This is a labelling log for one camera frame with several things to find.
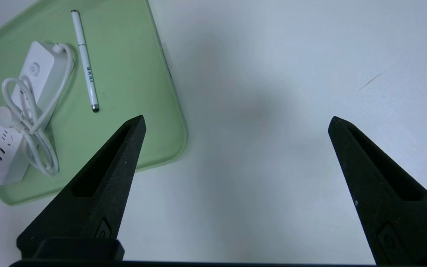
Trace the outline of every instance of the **white power strip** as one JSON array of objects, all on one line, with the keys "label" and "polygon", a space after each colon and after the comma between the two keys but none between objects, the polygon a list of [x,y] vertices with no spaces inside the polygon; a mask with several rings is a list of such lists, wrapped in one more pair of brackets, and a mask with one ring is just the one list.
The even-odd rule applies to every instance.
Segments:
[{"label": "white power strip", "polygon": [[[34,100],[40,113],[44,112],[57,91],[66,67],[67,56],[63,50],[54,51],[53,44],[32,42],[27,53],[19,79],[34,94]],[[11,95],[15,105],[26,110],[31,117],[27,97],[15,85]],[[41,128],[46,129],[49,118]],[[22,151],[23,135],[14,128],[5,129],[0,126],[0,185],[22,180],[29,161]]]}]

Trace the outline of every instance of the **green tray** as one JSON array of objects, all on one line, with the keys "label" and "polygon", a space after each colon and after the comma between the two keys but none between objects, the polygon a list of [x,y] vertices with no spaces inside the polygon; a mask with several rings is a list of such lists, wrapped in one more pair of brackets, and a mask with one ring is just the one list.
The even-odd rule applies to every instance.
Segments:
[{"label": "green tray", "polygon": [[[79,10],[100,112],[88,100],[70,10]],[[8,205],[60,191],[126,120],[144,115],[138,171],[176,159],[187,128],[146,0],[41,0],[0,29],[1,82],[17,77],[32,41],[66,43],[75,68],[46,133],[60,162],[55,177],[29,167],[24,179],[0,186]]]}]

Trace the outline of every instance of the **white surface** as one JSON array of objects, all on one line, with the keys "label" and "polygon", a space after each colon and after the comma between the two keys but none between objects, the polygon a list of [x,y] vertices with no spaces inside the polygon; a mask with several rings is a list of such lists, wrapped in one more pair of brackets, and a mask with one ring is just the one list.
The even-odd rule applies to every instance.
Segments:
[{"label": "white surface", "polygon": [[[372,264],[327,127],[350,120],[427,188],[427,0],[151,8],[190,139],[135,176],[125,259]],[[1,266],[47,203],[0,203]]]}]

